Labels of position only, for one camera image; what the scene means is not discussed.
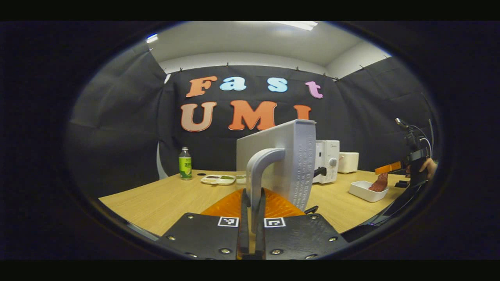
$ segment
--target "light blue letter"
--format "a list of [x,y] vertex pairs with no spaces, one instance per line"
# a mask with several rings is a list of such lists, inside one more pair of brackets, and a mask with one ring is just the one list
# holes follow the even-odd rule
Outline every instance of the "light blue letter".
[[271,92],[283,93],[283,92],[286,92],[288,90],[288,87],[287,87],[288,82],[286,79],[278,78],[278,77],[271,77],[271,78],[267,79],[267,83],[269,84],[269,86],[267,86],[267,88]]
[[223,91],[242,91],[247,88],[247,86],[245,86],[245,79],[242,77],[229,77],[222,81],[225,82],[220,85],[220,89]]

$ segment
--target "white wall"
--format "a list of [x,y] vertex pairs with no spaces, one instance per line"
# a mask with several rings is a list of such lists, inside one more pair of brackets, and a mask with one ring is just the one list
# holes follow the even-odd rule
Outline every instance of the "white wall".
[[340,79],[360,70],[361,66],[369,66],[390,56],[368,42],[361,42],[335,58],[326,69],[330,77]]
[[183,70],[225,66],[229,63],[230,66],[266,66],[266,67],[281,67],[295,69],[298,67],[301,71],[312,72],[316,74],[327,73],[327,69],[321,65],[314,63],[270,54],[250,53],[250,52],[219,52],[206,53],[180,57],[172,60],[160,62],[159,65],[169,74]]

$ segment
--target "green bottle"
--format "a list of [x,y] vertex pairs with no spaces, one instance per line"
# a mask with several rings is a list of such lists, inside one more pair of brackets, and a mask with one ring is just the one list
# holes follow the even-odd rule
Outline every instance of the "green bottle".
[[189,155],[188,148],[183,147],[179,155],[179,174],[182,180],[191,180],[191,155]]

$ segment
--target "meat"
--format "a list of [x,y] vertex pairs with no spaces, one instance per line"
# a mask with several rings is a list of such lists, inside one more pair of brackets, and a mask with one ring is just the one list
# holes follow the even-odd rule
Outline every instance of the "meat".
[[368,188],[374,192],[382,192],[387,187],[388,173],[381,173],[378,175],[378,179]]

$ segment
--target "orange letter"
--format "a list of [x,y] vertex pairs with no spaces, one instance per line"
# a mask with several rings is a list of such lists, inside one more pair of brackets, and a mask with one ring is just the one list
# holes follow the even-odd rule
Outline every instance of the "orange letter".
[[297,119],[309,120],[309,112],[311,111],[309,106],[297,104],[293,108],[297,111]]
[[269,129],[275,126],[275,107],[276,103],[272,101],[263,101],[254,111],[246,100],[233,100],[231,105],[234,107],[234,115],[232,124],[229,125],[229,130],[241,131],[245,129],[242,124],[242,118],[250,130],[253,130],[257,121],[260,123],[257,129],[260,131]]
[[193,123],[193,114],[198,105],[194,103],[184,104],[180,107],[182,110],[182,117],[180,118],[180,125],[182,128],[189,132],[201,132],[206,130],[212,124],[212,112],[217,105],[215,101],[204,102],[201,107],[204,108],[203,121],[199,124]]
[[187,93],[186,98],[201,96],[205,94],[205,91],[202,90],[202,87],[205,88],[205,90],[210,88],[210,86],[212,85],[211,81],[217,81],[217,77],[210,76],[189,81],[191,83],[191,90]]

